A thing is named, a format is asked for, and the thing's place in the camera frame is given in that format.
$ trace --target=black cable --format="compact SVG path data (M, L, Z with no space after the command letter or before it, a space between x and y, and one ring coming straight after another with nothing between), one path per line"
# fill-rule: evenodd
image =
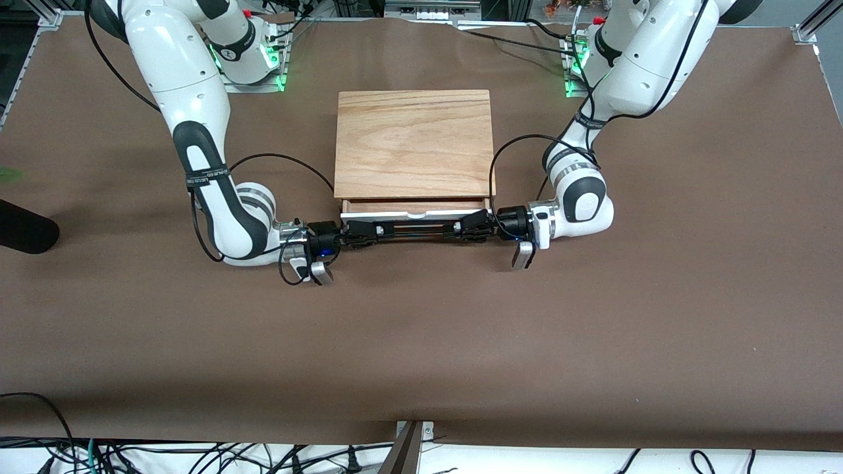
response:
M296 22L293 23L293 26L291 26L289 30L284 31L280 35L270 36L269 41L275 41L275 40L278 40L279 38L283 38L284 36L290 35L293 32L293 30L296 29L298 24L302 23L307 16L308 15L302 15L301 18L297 19Z
M196 219L196 193L191 189L191 218L193 219L193 231L196 232L196 238L199 240L199 245L202 247L202 251L205 252L205 255L211 259L211 261L215 263L219 263L223 261L224 256L214 256L210 250L208 250L208 246L205 244L205 239L202 238L202 232L199 230L199 221Z
M31 397L31 398L37 398L38 400L41 400L42 402L44 402L44 404L46 404L52 410L52 412L56 415L56 418L58 418L59 423L62 424L62 429L64 429L64 434L67 435L67 442L70 444L70 451L72 453L71 458L73 459L73 472L74 473L77 472L78 471L78 463L77 463L78 460L76 459L76 456L75 456L76 450L74 449L73 435L70 433L70 427L67 426L67 420L64 419L64 415L62 415L62 412L59 411L58 407L56 407L56 405L49 398L43 396L40 393L34 393L34 392L31 392L31 391L16 391L16 392L0 394L0 398L7 398L7 397L10 397L10 396L27 396L27 397Z
M302 282L304 281L304 277L299 276L297 282L292 282L289 279L287 279L287 275L284 275L284 266L282 264L283 257L284 257L284 251L287 249L287 244L290 243L290 239L292 239L295 234L300 234L304 230L305 229L297 229L297 230L294 230L293 232L291 232L290 235L287 236L287 239L284 240L284 242L281 244L281 251L278 252L278 274L281 275L281 280L284 280L284 283L290 285L291 287L302 284Z
M618 114L616 116L611 116L607 122L613 121L616 118L632 118L632 119L642 119L647 118L654 114L656 110L662 105L664 100L668 97L671 88L673 88L674 83L676 82L676 78L679 76L679 71L682 69L682 63L685 61L685 55L688 54L688 49L690 48L690 43L694 40L694 33L696 33L696 27L700 24L700 19L702 19L703 13L706 11L706 7L708 6L709 0L702 0L702 5L700 6L700 11L697 12L696 18L694 18L694 23L690 27L690 32L688 33L688 38L685 39L685 46L682 47L682 53L679 54L679 60L676 62L676 67L674 68L674 73L670 76L670 80L668 81L668 85L664 87L664 93L662 93L662 97L659 98L656 105L650 109L649 112L641 114L639 116L634 116L631 114Z
M149 105L150 107L155 109L155 111L160 112L161 110L158 108L157 105L153 104L149 99L144 97L140 92L137 92L137 90L135 90L135 88L133 88L123 78L123 76L121 76L120 73L117 72L117 69L111 64L111 61L109 61L108 57L103 52L102 48L99 47L99 42L97 41L96 36L94 36L94 29L91 27L91 2L90 1L85 2L84 17L85 17L85 27L88 29L88 36L91 37L91 43L94 44L94 49L97 50L97 52L99 53L99 57L101 57L103 59L103 62L105 62L105 65L108 66L108 68L111 70L111 72L114 73L115 77L117 77L117 79L120 80L120 82L124 86L126 86L126 88L129 89L130 92L132 92L134 95L136 95L136 97L138 97L138 99L143 100L143 102L146 105Z
M570 51L563 51L563 50L556 49L556 48L549 48L547 46L531 45L529 43L522 43L521 41L508 40L506 38L501 38L500 36L486 35L484 33L478 33L476 31L472 31L472 30L462 30L462 31L464 33L468 33L469 35L479 36L480 38L487 38L489 40L503 41L504 43L511 43L513 45L524 46L524 47L527 47L527 48L534 48L534 49L542 50L542 51L551 51L551 52L562 54L562 55L565 55L565 56L576 56L575 54L571 53Z
M245 162L247 162L247 161L249 161L249 160L251 160L251 159L255 159L255 158L263 158L263 157L284 158L284 159L288 159L288 160L290 160L290 161L292 161L292 162L294 162L294 163L301 164L303 167L305 167L305 168L307 168L308 170L312 171L312 172L313 172L314 174L316 174L316 175L317 175L317 176L318 176L318 177L319 177L322 181L324 181L324 182L325 182L325 184L326 184L326 185L328 185L328 187L330 188L330 191L331 191L331 192L333 192L333 191L334 191L334 185L332 185L332 184L330 183L330 181L328 180L328 178L325 178L325 175L323 175L322 173L320 173L320 172L319 172L316 168L314 168L313 166L311 166L311 165L309 165L309 164L307 164L307 163L304 163L304 162L303 162L302 160L300 160L300 159L295 159L295 158L293 158L292 156L288 156L288 155L286 155L286 154L278 154L278 153L262 153L262 154L253 154L253 155L247 156L246 158L241 159L240 161L238 161L238 162L237 162L237 163L235 163L235 164L232 164L232 165L231 165L231 168L229 168L228 170L230 170L230 171L234 171L234 169L235 169L235 168L237 168L237 167L238 167L238 166L240 166L241 164L243 164L243 163L245 163Z
M708 456L706 455L706 453L704 453L700 450L693 450L693 451L690 452L690 464L694 468L694 471L696 471L697 474L706 474L696 464L696 457L698 455L702 456L702 459L708 465L708 474L715 474L714 466L711 464L711 460L708 459ZM746 474L752 474L752 465L754 463L755 463L755 450L749 450L749 461L746 464Z
M626 463L624 463L624 466L621 467L620 471L617 471L616 474L626 474L626 472L630 470L630 466L632 466L632 462L635 460L635 458L638 456L638 453L640 453L640 452L641 452L641 448L637 448L637 449L633 450L632 454L630 454L630 457L626 458Z
M298 454L299 451L303 450L306 447L307 447L306 444L294 444L293 447L289 451L287 451L287 453L284 455L284 457L282 457L281 460L278 461L278 464L274 465L272 467L272 469L270 469L266 474L276 474L281 469L286 469L286 468L290 467L290 466L284 466L284 463L287 462L290 458L292 458L294 455Z
M700 467L696 464L696 457L698 455L702 456L702 459L708 465L708 474L715 474L714 466L711 465L711 460L708 459L708 456L706 455L706 453L704 453L700 450L693 450L693 451L690 452L690 464L694 468L694 471L696 471L697 474L705 474L703 471L700 470Z
M219 453L219 454L217 454L217 456L215 456L215 457L211 458L211 460L210 460L210 461L208 461L208 462L207 462L207 464L205 464L205 467L202 467L202 468L199 470L199 472L197 472L197 474L202 474L202 473L203 473L203 472L204 472L204 471L205 471L205 470L206 470L206 469L207 469L207 468L208 468L208 467L209 467L209 466L210 466L210 465L211 465L211 464L212 464L215 460L217 460L217 459L219 459L219 461L220 461L220 464L219 464L219 470L218 470L217 472L223 472L223 470L224 470L226 467L228 467L228 465L230 465L232 462L235 462L235 461L238 461L238 460L241 460L241 459L248 459L248 458L244 458L244 457L243 457L243 453L244 453L244 452L246 452L246 451L248 451L248 450L251 450L252 448L254 448L254 447L255 447L255 446L257 446L257 445L258 445L257 443L252 443L252 444L247 445L247 446L246 446L245 448L243 448L242 450L240 450L240 451L238 451L238 452L236 452L236 453L232 453L234 456L233 456L233 457L231 457L231 458L228 458L228 459L227 459L227 460L225 460L225 462L223 463L223 455L224 455L227 451L230 451L230 450L231 450L234 446L236 446L236 444L232 444L232 445L229 447L229 449L227 449L227 450L223 450L223 451L220 451L220 453Z
M539 199L541 199L541 192L545 190L545 186L547 186L547 181L548 181L549 179L550 179L550 178L548 178L548 177L547 177L547 174L545 173L545 180L541 181L541 187L539 188L539 192L537 192L537 193L535 194L535 199L534 199L534 201L538 201Z
M200 457L199 459L197 459L197 460L196 460L196 462L195 462L195 463L193 463L193 466L191 466L191 469L187 472L187 474L193 474L193 471L194 471L197 467L199 467L199 465L202 463L202 461L203 461L203 460L204 460L207 456L211 455L211 453L212 453L212 452L217 451L217 457L211 458L211 460L210 460L210 461L208 461L208 463L207 463L207 464L205 464L205 467L203 467L203 468L202 468L202 470L204 471L204 470L205 470L205 469L207 469L207 467L208 467L208 466L210 466L210 465L211 465L211 464L212 464L212 463L213 463L213 462L214 462L214 461L215 461L215 460L216 460L219 456L221 456L221 455L223 455L223 454L227 453L228 451L230 451L230 450L234 449L234 446L237 446L237 444L238 444L238 443L234 443L234 444L230 445L228 448L226 448L226 449L224 449L224 450L220 450L220 448L222 448L222 447L223 447L223 444L224 444L224 443L216 443L216 444L214 445L214 447L213 447L213 448L209 449L209 450L208 450L208 451L207 451L204 455L202 455L202 457Z
M540 134L540 133L529 133L529 134L527 134L527 135L522 135L522 136L520 136L520 137L515 137L515 138L513 138L512 140L510 140L510 141L508 141L508 142L504 143L504 144L503 144L503 146L501 146L501 147L500 147L500 148L499 148L499 149L495 152L495 156L494 156L494 157L492 157L492 159L491 159L491 164L489 165L489 208L490 208L490 210L491 210L491 216L492 216L492 218L494 218L494 219L495 219L495 224L497 224L497 227L498 227L498 228L499 228L499 229L500 229L500 230L501 230L504 234L509 235L510 237L512 237L513 239L516 239L516 240L523 239L523 238L524 238L524 236L523 236L523 235L513 235L513 234L510 234L510 233L509 233L506 229L504 229L504 228L503 228L503 226L501 226L501 222L497 219L497 214L495 213L495 197L493 196L493 193L492 193L492 188L491 188L491 186L492 186L492 177L494 176L494 173L495 173L495 163L497 162L497 159L498 159L498 158L500 158L501 153L503 152L503 150L507 149L507 147L509 147L510 145L512 145L512 144L514 144L514 143L520 142L520 141L522 141L522 140L526 140L526 139L528 139L528 138L543 138L543 139L545 139L545 140L550 140L550 141L552 141L552 142L559 143L559 144L560 144L560 145L562 145L563 147L568 147L568 148L570 148L570 149L575 149L575 148L574 148L574 147L573 147L570 143L567 143L567 142L565 142L565 141L561 140L560 138L551 137L550 135L542 135L542 134ZM598 170L600 169L600 165L599 165L599 164L597 164L597 159L596 159L593 155L591 155L591 154L582 154L582 153L580 153L580 154L581 154L581 155L582 155L585 159L587 159L589 162L591 162L591 164L593 164L594 166L596 166Z
M432 443L433 441L438 441L438 440L443 439L443 438L445 438L445 437L444 436L437 436L436 438L433 438L433 439L426 439L426 440L422 441L422 443ZM366 451L366 450L379 450L379 449L382 449L382 448L391 448L394 444L395 443L380 443L380 444L370 444L368 446L349 446L349 449L347 449L347 450L337 451L336 453L333 453L333 454L324 455L324 456L321 456L321 457L304 460L304 461L302 461L301 466L302 466L302 469L308 469L309 467L311 467L315 464L318 464L318 463L323 462L323 461L327 461L329 459L333 459L337 456L342 456L342 455L348 454L352 451L360 452L360 451ZM281 466L279 464L279 466L277 466L278 469L288 469L290 467L292 467L292 465Z
M755 463L755 450L749 450L749 462L746 463L746 474L752 474L752 465Z

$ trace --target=green light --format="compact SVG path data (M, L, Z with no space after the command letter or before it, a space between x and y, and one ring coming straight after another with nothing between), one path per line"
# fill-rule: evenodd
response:
M211 50L211 57L213 57L213 63L217 65L217 69L222 71L223 65L219 63L219 58L217 57L217 52L214 51L213 48L211 48L210 46L208 47L208 49Z
M275 67L275 63L277 59L272 59L269 57L269 52L266 50L266 46L260 45L260 54L264 55L264 60L266 60L266 65L269 67Z
M573 49L577 52L577 57L579 58L579 65L584 66L589 56L588 42L585 39L576 40L573 43ZM577 65L577 61L572 59L570 69L567 69L565 71L565 96L568 98L574 97L575 94L577 94L577 83L576 79L573 77L573 74L582 77L583 70Z

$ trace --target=metal bracket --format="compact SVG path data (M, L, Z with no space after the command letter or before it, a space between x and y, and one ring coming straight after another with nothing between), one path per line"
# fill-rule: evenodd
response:
M802 23L791 28L793 40L799 45L812 45L817 42L815 34L826 26L843 9L843 0L823 0Z
M810 35L807 38L803 38L802 30L799 28L799 24L795 24L791 26L791 33L793 34L793 40L798 45L815 45L817 44L817 35Z
M407 422L398 422L395 427L395 437L398 438L401 436L401 431L404 429L404 426L407 425ZM422 441L433 441L433 422L421 422L421 440Z
M433 436L432 422L399 422L399 435L378 474L416 474L419 455L422 453L422 439Z

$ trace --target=metal rod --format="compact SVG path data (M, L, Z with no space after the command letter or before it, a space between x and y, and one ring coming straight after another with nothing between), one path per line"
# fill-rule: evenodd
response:
M409 421L392 445L378 474L416 474L422 451L422 422Z
M39 0L24 1L27 2L30 8L32 8L32 10L35 11L38 16L42 17L47 23L53 23L54 21L56 21L56 11L50 8L50 6L46 3L40 2Z
M843 0L825 0L799 24L799 36L810 38L843 9Z

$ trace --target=wood grain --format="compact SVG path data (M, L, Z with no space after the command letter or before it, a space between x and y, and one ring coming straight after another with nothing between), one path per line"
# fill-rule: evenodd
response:
M340 92L337 199L486 197L488 90Z

